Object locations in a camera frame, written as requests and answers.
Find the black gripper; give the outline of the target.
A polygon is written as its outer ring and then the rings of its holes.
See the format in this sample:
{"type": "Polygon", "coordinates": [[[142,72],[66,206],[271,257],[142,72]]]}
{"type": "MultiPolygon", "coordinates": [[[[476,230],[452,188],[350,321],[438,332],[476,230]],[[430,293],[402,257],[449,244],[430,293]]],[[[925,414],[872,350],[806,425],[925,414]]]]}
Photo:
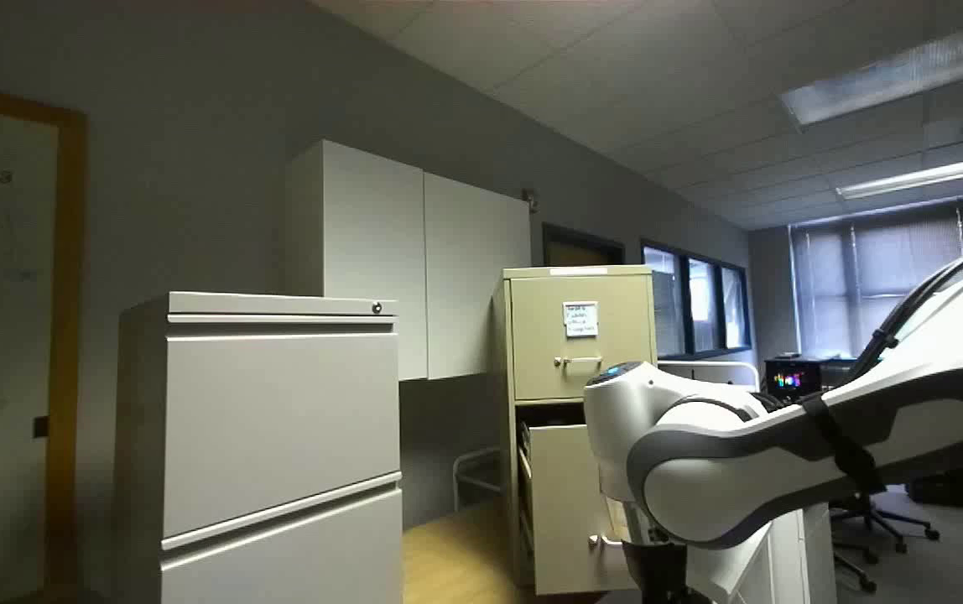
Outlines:
{"type": "Polygon", "coordinates": [[[680,548],[629,543],[623,562],[640,589],[640,604],[680,604],[688,598],[688,586],[686,586],[688,554],[680,548]]]}

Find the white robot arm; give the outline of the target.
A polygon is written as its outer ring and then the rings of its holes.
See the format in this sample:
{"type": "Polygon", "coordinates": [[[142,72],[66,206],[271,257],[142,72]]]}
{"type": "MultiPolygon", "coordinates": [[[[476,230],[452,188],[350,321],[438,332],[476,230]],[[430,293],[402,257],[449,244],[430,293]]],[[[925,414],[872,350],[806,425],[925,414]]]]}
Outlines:
{"type": "Polygon", "coordinates": [[[640,604],[713,604],[695,562],[771,519],[963,468],[963,254],[922,277],[847,379],[768,408],[760,397],[619,364],[583,386],[600,494],[623,507],[640,604]]]}

